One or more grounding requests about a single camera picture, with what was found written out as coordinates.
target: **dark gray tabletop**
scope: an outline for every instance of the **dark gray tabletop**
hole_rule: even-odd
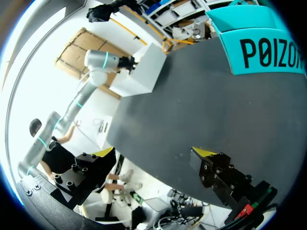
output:
[[[167,185],[221,206],[189,166],[192,146],[224,152],[253,184],[276,187],[281,202],[301,168],[306,137],[305,76],[235,76],[216,38],[169,54],[152,93],[121,99],[107,140]]]

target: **person's leg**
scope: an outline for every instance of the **person's leg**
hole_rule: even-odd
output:
[[[111,190],[111,191],[114,191],[114,190],[117,190],[117,189],[121,190],[121,189],[124,189],[124,186],[120,185],[120,184],[106,184],[105,189]]]
[[[123,175],[119,175],[119,180],[121,180],[122,182],[129,182],[131,177],[133,175],[133,170],[129,169],[125,174]]]
[[[114,181],[121,180],[122,182],[127,183],[127,182],[130,181],[132,175],[133,175],[133,170],[129,169],[125,174],[120,175],[120,176],[109,173],[109,175],[107,176],[107,179],[111,179],[111,180],[114,180]]]
[[[106,184],[105,189],[106,190],[126,190],[126,191],[136,191],[142,188],[141,183],[129,183],[125,185],[120,184]]]
[[[119,176],[109,173],[109,175],[107,176],[107,179],[117,181],[119,180]]]

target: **black shirt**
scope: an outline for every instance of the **black shirt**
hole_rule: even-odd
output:
[[[55,137],[52,137],[53,142],[49,144],[50,151],[46,151],[42,159],[51,169],[53,173],[62,174],[71,168],[75,163],[75,157],[66,150]]]

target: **white sneaker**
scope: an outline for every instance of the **white sneaker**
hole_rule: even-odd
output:
[[[122,182],[128,183],[130,181],[132,175],[133,175],[133,170],[129,169],[124,175],[120,175],[118,177],[119,177],[119,180],[121,180]]]
[[[141,183],[128,183],[124,185],[124,190],[128,192],[136,191],[142,188]]]

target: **black hair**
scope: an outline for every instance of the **black hair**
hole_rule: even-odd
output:
[[[29,126],[29,130],[30,130],[30,134],[31,136],[35,136],[35,134],[39,131],[39,129],[41,128],[42,123],[39,119],[34,119],[33,121],[31,121],[30,126]]]

